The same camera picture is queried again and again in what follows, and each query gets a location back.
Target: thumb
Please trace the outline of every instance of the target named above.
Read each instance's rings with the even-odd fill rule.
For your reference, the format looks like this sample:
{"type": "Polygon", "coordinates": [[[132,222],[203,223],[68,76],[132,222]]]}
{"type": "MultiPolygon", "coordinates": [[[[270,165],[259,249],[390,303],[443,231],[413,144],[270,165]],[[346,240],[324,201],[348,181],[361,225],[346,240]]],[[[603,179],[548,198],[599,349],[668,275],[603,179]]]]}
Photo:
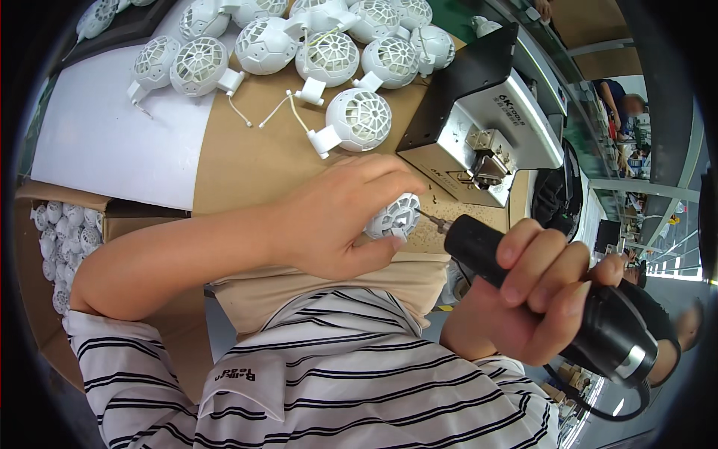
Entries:
{"type": "Polygon", "coordinates": [[[399,237],[384,237],[362,246],[352,246],[347,254],[347,270],[356,277],[386,268],[402,245],[404,242],[399,237]]]}

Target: electric screwdriver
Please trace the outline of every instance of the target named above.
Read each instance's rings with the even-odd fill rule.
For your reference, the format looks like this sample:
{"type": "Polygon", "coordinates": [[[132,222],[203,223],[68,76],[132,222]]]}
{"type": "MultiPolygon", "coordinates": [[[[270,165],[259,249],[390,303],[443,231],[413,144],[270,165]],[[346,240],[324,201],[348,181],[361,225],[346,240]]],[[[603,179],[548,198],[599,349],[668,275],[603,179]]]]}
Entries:
{"type": "MultiPolygon", "coordinates": [[[[435,223],[437,231],[446,236],[444,250],[447,253],[489,284],[501,287],[508,274],[508,270],[496,262],[496,249],[503,233],[468,215],[451,221],[416,210],[435,223]]],[[[645,408],[648,404],[647,399],[644,401],[644,396],[648,395],[646,377],[656,362],[658,344],[646,329],[643,317],[619,289],[592,285],[586,297],[581,328],[569,346],[580,351],[601,371],[596,374],[628,388],[638,389],[642,407],[634,413],[612,417],[592,409],[580,398],[578,403],[583,402],[584,407],[590,408],[592,413],[612,420],[630,419],[645,408]]],[[[555,373],[549,368],[546,367],[553,376],[555,373]]],[[[576,394],[567,392],[567,396],[576,394]]]]}

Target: beige cloth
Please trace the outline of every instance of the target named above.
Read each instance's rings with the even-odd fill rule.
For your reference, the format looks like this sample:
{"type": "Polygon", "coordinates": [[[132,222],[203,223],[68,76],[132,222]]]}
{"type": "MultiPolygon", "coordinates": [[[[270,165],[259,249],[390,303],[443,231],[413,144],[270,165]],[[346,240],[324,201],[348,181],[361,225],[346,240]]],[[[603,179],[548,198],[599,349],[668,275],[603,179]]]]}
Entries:
{"type": "Polygon", "coordinates": [[[328,287],[370,287],[400,300],[422,328],[447,281],[448,254],[397,253],[391,264],[355,279],[330,281],[292,267],[264,267],[212,283],[217,301],[237,330],[238,339],[257,332],[294,297],[328,287]]]}

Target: cardboard box filled with white fans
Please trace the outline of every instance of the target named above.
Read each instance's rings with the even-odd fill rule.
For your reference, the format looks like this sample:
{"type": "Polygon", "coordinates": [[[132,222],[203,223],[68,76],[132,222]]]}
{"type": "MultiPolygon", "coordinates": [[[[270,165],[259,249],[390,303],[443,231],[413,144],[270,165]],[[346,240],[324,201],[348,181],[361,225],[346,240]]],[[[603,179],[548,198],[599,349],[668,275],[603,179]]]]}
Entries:
{"type": "MultiPolygon", "coordinates": [[[[75,271],[101,244],[189,213],[35,181],[17,190],[14,212],[17,274],[32,334],[57,372],[82,391],[62,328],[75,271]]],[[[199,399],[213,365],[203,288],[179,295],[144,322],[159,330],[182,388],[199,399]]]]}

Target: person in dark blue shirt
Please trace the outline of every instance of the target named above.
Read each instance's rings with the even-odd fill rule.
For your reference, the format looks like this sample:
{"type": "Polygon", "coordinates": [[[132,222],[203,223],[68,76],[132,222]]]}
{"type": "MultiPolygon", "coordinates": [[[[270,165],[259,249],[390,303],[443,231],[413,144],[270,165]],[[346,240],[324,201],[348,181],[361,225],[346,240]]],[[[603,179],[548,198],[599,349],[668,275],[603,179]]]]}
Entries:
{"type": "Polygon", "coordinates": [[[593,86],[612,115],[616,132],[627,134],[628,117],[636,117],[645,111],[645,100],[637,93],[627,94],[617,81],[594,80],[593,86]]]}

